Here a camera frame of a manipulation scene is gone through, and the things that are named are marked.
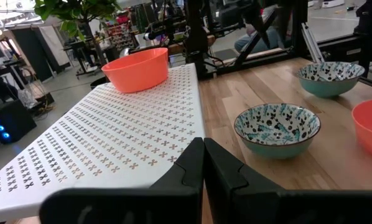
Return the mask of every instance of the computer tower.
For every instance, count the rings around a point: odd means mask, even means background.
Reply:
[[[37,125],[19,101],[0,105],[0,142],[9,144],[20,140]]]

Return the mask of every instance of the blue jeans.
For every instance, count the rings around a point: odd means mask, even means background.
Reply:
[[[235,49],[237,50],[237,52],[239,52],[239,53],[241,52],[243,47],[253,38],[255,33],[256,32],[251,34],[251,36],[249,36],[248,34],[243,35],[235,42]],[[266,33],[267,33],[267,36],[269,37],[269,42],[270,42],[270,46],[271,46],[270,49],[277,48],[279,46],[279,43],[278,43],[279,36],[277,34],[276,29],[273,26],[270,26],[267,29]],[[270,49],[268,49],[266,44],[263,42],[263,40],[260,39],[258,41],[258,43],[255,45],[254,49],[251,51],[251,54],[262,52],[262,51],[265,51],[265,50],[270,50]]]

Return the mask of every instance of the blue and white patterned bowl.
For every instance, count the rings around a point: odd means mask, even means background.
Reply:
[[[330,98],[351,90],[364,72],[362,66],[348,62],[322,62],[301,68],[297,76],[306,91]]]
[[[268,103],[242,112],[235,131],[245,145],[264,157],[286,159],[306,150],[320,130],[310,110],[287,103]]]

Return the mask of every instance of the white table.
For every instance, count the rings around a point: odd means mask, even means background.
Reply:
[[[193,64],[164,83],[121,94],[100,85],[0,170],[0,222],[38,214],[69,187],[148,187],[204,137]]]

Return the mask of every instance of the person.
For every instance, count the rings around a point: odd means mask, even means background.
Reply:
[[[267,17],[269,17],[270,12],[276,8],[275,5],[269,6],[265,9],[263,9],[262,12],[262,19],[265,21]],[[276,27],[275,27],[276,21],[273,22],[273,25],[269,26],[269,28],[266,31],[267,36],[269,37],[270,42],[270,48],[266,46],[266,44],[263,42],[262,39],[258,41],[258,43],[255,45],[255,47],[252,49],[251,54],[263,52],[265,50],[271,50],[278,47],[284,47],[282,45],[282,41],[279,37],[279,34],[277,33]],[[235,49],[237,52],[241,52],[244,46],[254,37],[256,31],[254,27],[251,24],[246,24],[246,33],[245,35],[241,36],[236,42],[235,42]]]

